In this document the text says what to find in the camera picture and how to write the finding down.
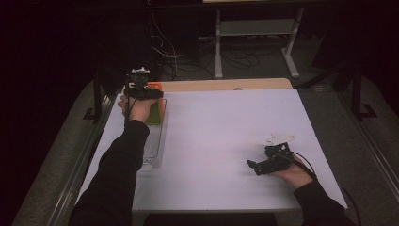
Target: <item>white table surface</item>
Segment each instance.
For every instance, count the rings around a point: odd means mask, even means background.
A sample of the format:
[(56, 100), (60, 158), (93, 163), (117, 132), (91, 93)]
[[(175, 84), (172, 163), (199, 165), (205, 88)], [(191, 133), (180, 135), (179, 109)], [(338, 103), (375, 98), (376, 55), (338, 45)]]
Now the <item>white table surface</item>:
[[(165, 92), (168, 128), (161, 168), (137, 175), (133, 211), (278, 212), (299, 209), (280, 178), (256, 176), (247, 159), (264, 161), (262, 142), (271, 133), (297, 136), (288, 144), (312, 164), (327, 194), (345, 208), (296, 89)], [(123, 116), (113, 106), (81, 193)]]

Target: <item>black jacket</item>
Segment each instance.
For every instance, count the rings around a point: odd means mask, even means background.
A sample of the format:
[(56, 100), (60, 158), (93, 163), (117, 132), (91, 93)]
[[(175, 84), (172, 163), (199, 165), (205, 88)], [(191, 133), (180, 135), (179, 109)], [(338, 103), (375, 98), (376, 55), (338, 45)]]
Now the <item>black jacket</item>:
[[(70, 225), (132, 225), (136, 173), (143, 164), (149, 128), (141, 121), (128, 121), (100, 160), (88, 189), (74, 206)], [(308, 225), (355, 225), (344, 209), (317, 182), (294, 192)]]

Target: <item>person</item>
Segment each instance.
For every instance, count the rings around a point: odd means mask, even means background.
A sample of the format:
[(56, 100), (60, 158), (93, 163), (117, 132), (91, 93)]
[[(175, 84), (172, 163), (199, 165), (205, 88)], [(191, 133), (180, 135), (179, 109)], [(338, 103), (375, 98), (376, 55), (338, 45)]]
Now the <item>person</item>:
[[(130, 100), (131, 110), (124, 131), (102, 156), (88, 189), (72, 209), (69, 225), (132, 225), (136, 173), (142, 167), (144, 145), (150, 133), (145, 121), (155, 102)], [(122, 95), (118, 105), (123, 115), (126, 104), (126, 97)], [(297, 165), (292, 164), (289, 169), (272, 175), (282, 178), (295, 189), (305, 225), (355, 225), (345, 215), (344, 208)]]

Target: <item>table leg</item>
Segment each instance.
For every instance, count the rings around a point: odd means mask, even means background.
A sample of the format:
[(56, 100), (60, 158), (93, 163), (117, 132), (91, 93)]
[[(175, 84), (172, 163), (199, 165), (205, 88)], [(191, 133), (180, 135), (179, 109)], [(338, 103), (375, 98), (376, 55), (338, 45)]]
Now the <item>table leg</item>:
[(296, 69), (293, 59), (291, 58), (291, 50), (293, 49), (294, 46), (294, 41), (300, 25), (300, 20), (302, 18), (303, 10), (304, 8), (300, 8), (298, 10), (295, 21), (293, 23), (293, 28), (291, 29), (290, 37), (288, 38), (287, 45), (281, 48), (282, 55), (284, 56), (285, 62), (287, 63), (288, 66), (288, 70), (290, 70), (291, 76), (293, 78), (298, 78), (299, 73), (298, 70)]
[(216, 53), (215, 53), (215, 78), (222, 79), (222, 59), (220, 57), (220, 10), (216, 15)]

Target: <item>clear plastic tray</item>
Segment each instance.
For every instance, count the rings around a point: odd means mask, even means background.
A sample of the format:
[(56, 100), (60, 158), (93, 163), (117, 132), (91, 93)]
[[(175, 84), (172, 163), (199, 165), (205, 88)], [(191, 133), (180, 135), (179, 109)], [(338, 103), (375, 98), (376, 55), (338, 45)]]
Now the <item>clear plastic tray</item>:
[(163, 99), (162, 101), (164, 104), (162, 122), (157, 125), (148, 125), (150, 128), (150, 135), (148, 136), (146, 145), (144, 146), (143, 167), (159, 168), (162, 164), (165, 137), (168, 127), (167, 100)]

